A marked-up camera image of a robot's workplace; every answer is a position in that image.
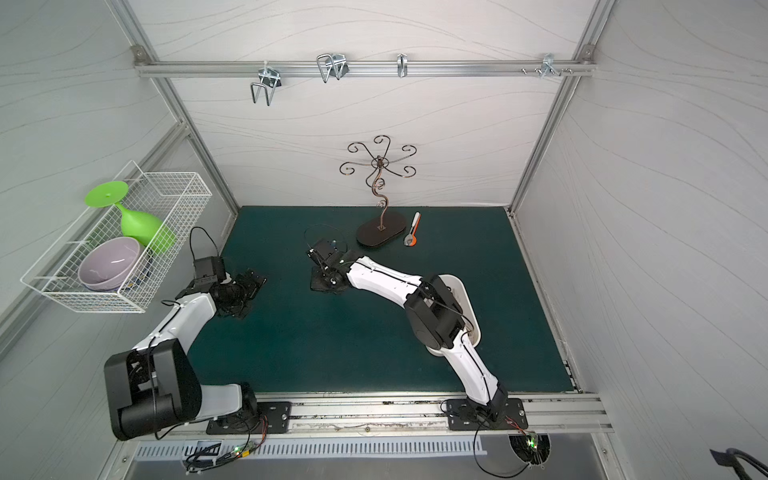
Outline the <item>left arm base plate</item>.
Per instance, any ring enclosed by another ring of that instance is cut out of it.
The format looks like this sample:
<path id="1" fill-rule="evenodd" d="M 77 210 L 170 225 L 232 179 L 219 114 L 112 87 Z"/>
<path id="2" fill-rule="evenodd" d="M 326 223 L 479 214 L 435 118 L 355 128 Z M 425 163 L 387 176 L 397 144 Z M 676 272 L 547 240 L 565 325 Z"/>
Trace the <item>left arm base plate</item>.
<path id="1" fill-rule="evenodd" d="M 292 404 L 290 402 L 262 402 L 255 410 L 246 405 L 236 413 L 210 420 L 207 435 L 261 435 L 285 434 L 288 431 Z"/>

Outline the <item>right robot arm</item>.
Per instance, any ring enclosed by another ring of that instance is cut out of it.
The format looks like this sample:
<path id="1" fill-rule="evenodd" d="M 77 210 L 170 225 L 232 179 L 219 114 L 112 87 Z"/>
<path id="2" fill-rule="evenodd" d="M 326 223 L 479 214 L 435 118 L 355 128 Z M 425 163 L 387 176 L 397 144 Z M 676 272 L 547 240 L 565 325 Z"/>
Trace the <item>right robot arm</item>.
<path id="1" fill-rule="evenodd" d="M 343 252 L 325 239 L 310 246 L 307 256 L 314 263 L 312 290 L 339 293 L 355 288 L 401 307 L 415 337 L 448 361 L 477 420 L 487 424 L 499 420 L 508 391 L 480 358 L 470 339 L 471 322 L 439 276 L 402 273 L 357 251 Z"/>

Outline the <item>white storage box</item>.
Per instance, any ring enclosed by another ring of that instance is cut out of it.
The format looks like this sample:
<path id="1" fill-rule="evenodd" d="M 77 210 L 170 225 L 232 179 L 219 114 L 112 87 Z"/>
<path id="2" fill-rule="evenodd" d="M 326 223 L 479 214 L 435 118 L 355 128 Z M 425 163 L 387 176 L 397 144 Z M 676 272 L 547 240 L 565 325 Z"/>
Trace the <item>white storage box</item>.
<path id="1" fill-rule="evenodd" d="M 477 347 L 481 341 L 482 334 L 464 283 L 457 276 L 451 274 L 441 274 L 438 275 L 438 277 L 445 284 L 446 289 L 453 295 L 455 304 L 461 307 L 464 316 L 467 317 L 462 320 L 464 322 L 464 328 L 469 333 L 469 339 L 473 347 Z M 448 310 L 446 307 L 437 306 L 436 300 L 431 301 L 435 303 L 435 308 L 430 307 L 430 309 L 434 312 L 436 318 L 440 320 L 445 313 L 448 313 Z M 431 348 L 429 346 L 426 346 L 425 348 L 431 355 L 435 357 L 443 357 L 443 354 L 439 349 Z"/>

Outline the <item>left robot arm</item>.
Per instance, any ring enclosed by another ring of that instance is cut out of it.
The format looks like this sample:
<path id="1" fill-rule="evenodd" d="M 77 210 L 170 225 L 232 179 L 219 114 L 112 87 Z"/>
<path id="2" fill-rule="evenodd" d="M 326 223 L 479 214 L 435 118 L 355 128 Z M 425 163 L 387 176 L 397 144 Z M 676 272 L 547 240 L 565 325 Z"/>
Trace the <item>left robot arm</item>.
<path id="1" fill-rule="evenodd" d="M 249 269 L 224 282 L 190 282 L 172 300 L 156 328 L 104 365 L 111 430 L 122 441 L 196 422 L 216 421 L 229 432 L 259 421 L 256 396 L 246 383 L 204 385 L 188 352 L 217 316 L 242 319 L 266 278 Z"/>

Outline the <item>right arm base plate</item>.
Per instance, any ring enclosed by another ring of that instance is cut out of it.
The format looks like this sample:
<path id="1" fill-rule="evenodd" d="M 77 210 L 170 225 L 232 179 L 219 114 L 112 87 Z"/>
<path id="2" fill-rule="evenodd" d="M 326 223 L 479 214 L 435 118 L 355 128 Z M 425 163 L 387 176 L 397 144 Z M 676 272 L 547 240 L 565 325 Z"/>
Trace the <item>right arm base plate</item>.
<path id="1" fill-rule="evenodd" d="M 447 417 L 450 431 L 469 432 L 480 430 L 527 430 L 528 420 L 522 401 L 507 398 L 498 415 L 491 414 L 469 399 L 447 399 L 440 404 L 441 412 Z"/>

